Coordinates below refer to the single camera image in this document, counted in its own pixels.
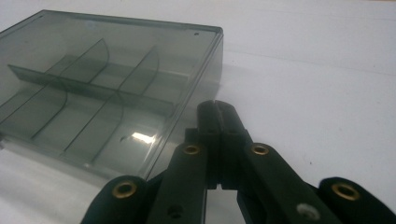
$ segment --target screw hole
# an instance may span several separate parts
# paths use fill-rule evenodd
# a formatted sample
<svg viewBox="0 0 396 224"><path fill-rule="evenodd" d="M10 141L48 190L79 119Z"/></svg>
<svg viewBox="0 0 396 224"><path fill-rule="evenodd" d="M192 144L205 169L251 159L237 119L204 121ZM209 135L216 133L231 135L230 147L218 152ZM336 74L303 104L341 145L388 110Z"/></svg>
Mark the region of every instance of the screw hole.
<svg viewBox="0 0 396 224"><path fill-rule="evenodd" d="M320 213L318 209L308 203L299 203L297 204L296 209L300 216L308 221L320 220Z"/></svg>
<svg viewBox="0 0 396 224"><path fill-rule="evenodd" d="M113 189L113 196L118 199L128 198L136 192L137 186L130 180L121 181Z"/></svg>
<svg viewBox="0 0 396 224"><path fill-rule="evenodd" d="M263 147L263 146L253 146L253 148L251 149L254 153L256 153L257 155L266 155L268 154L268 152L270 152L270 149L268 149L267 147Z"/></svg>
<svg viewBox="0 0 396 224"><path fill-rule="evenodd" d="M344 183L333 184L332 191L334 191L334 193L340 196L341 198L350 201L356 201L361 197L361 195L358 193L357 190L355 190L352 186Z"/></svg>
<svg viewBox="0 0 396 224"><path fill-rule="evenodd" d="M178 219L181 218L181 215L183 214L183 207L179 204L174 204L169 206L168 208L168 216L172 219Z"/></svg>
<svg viewBox="0 0 396 224"><path fill-rule="evenodd" d="M189 155L195 155L198 154L200 149L196 146L188 146L184 148L184 153L189 154Z"/></svg>

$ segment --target white table surface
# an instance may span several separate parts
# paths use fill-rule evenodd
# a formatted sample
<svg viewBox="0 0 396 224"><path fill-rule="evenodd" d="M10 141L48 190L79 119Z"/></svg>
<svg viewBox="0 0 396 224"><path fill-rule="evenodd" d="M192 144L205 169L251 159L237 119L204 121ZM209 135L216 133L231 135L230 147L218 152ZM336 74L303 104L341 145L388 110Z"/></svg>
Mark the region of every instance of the white table surface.
<svg viewBox="0 0 396 224"><path fill-rule="evenodd" d="M342 176L396 212L396 2L2 0L0 30L41 9L222 27L217 99L236 107L252 138L306 182ZM7 203L4 160L0 222L57 219ZM243 223L233 191L209 191L206 215L206 223Z"/></svg>

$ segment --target plastic box lid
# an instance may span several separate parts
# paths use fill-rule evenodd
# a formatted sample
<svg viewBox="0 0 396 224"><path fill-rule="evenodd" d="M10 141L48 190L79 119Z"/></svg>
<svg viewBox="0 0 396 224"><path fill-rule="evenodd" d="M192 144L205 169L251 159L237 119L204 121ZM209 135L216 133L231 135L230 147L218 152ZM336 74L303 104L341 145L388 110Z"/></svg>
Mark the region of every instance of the plastic box lid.
<svg viewBox="0 0 396 224"><path fill-rule="evenodd" d="M3 145L107 178L147 177L197 87L214 97L222 37L219 27L41 11L0 34Z"/></svg>

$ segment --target transparent plastic box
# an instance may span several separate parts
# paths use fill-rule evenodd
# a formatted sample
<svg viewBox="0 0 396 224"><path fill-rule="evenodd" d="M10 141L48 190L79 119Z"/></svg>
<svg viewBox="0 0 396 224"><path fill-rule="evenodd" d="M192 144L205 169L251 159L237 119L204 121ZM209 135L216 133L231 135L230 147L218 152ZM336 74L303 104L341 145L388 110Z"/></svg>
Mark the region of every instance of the transparent plastic box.
<svg viewBox="0 0 396 224"><path fill-rule="evenodd" d="M67 187L59 176L95 189L118 175L148 178L156 161L166 165L161 152L171 152L184 129L194 127L195 107L214 99L222 38L219 27L47 10L5 30L0 34L0 160L6 160L1 166L15 166L14 171L30 166L0 178L13 176L14 184L18 178L40 179L56 186L49 194L62 186L75 196L87 195L87 189ZM11 183L1 195L15 193ZM40 184L18 188L39 190ZM41 205L57 209L49 204ZM53 220L78 222L69 218Z"/></svg>

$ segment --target metal rivet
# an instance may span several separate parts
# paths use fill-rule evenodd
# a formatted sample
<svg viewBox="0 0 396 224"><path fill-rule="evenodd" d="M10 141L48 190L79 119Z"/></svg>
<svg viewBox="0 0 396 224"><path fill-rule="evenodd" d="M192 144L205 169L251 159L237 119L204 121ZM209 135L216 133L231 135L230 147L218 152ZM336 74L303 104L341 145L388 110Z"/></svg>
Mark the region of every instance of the metal rivet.
<svg viewBox="0 0 396 224"><path fill-rule="evenodd" d="M251 148L251 151L254 152L257 155L266 155L268 154L268 152L270 152L270 149L268 149L267 147L263 147L263 146L253 146Z"/></svg>
<svg viewBox="0 0 396 224"><path fill-rule="evenodd" d="M334 193L340 196L341 198L350 201L356 201L361 197L361 195L358 193L357 190L355 190L352 186L345 183L333 184L332 191L334 191Z"/></svg>
<svg viewBox="0 0 396 224"><path fill-rule="evenodd" d="M197 146L187 146L183 149L184 153L189 154L189 155L195 155L198 154L201 149L198 148Z"/></svg>
<svg viewBox="0 0 396 224"><path fill-rule="evenodd" d="M118 199L131 197L137 190L137 185L131 180L121 181L114 187L113 196Z"/></svg>
<svg viewBox="0 0 396 224"><path fill-rule="evenodd" d="M318 209L308 203L297 204L296 210L300 214L300 216L308 221L320 220L320 213Z"/></svg>

